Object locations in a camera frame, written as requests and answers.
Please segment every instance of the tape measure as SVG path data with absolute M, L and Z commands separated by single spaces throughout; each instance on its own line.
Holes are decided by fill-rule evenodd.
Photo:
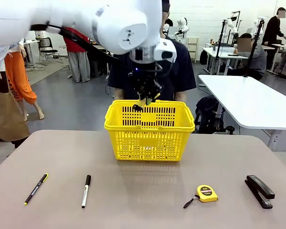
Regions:
M 218 196 L 214 192 L 214 189 L 212 189 L 208 185 L 198 186 L 197 193 L 196 193 L 195 197 L 198 198 L 203 203 L 218 201 Z M 187 202 L 183 208 L 187 208 L 193 202 L 195 197 L 192 198 L 189 202 Z

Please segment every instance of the yellow basket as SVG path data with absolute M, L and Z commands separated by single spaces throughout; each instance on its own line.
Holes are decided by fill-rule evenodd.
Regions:
M 194 118 L 182 102 L 157 100 L 143 111 L 137 100 L 116 100 L 108 108 L 104 127 L 109 131 L 117 160 L 179 161 Z

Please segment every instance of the marker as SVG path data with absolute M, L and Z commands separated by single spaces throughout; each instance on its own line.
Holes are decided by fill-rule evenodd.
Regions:
M 33 189 L 33 191 L 31 192 L 31 194 L 29 195 L 29 197 L 25 200 L 24 205 L 27 205 L 29 203 L 29 201 L 32 199 L 32 197 L 35 195 L 36 191 L 39 189 L 40 185 L 45 182 L 45 180 L 48 178 L 49 174 L 45 174 L 43 175 L 43 177 L 40 179 L 40 181 L 38 182 L 38 184 L 36 185 L 36 187 Z
M 84 189 L 84 196 L 82 198 L 82 208 L 85 208 L 86 206 L 86 200 L 87 200 L 87 194 L 88 194 L 88 187 L 90 185 L 90 182 L 91 182 L 91 176 L 90 175 L 87 175 L 87 178 L 86 178 L 86 185 L 85 185 L 85 189 Z

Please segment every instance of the gray shirt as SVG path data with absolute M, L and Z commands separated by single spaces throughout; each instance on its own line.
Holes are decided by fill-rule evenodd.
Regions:
M 237 52 L 240 56 L 250 57 L 250 52 Z M 246 67 L 248 65 L 248 60 L 243 60 L 243 65 Z M 250 64 L 250 69 L 256 70 L 262 75 L 265 74 L 267 65 L 266 53 L 261 45 L 257 45 L 253 54 L 253 59 Z

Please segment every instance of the apron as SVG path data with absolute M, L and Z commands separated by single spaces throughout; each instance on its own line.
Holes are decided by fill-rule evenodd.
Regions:
M 30 135 L 18 105 L 11 94 L 0 93 L 0 138 L 4 141 L 17 141 Z

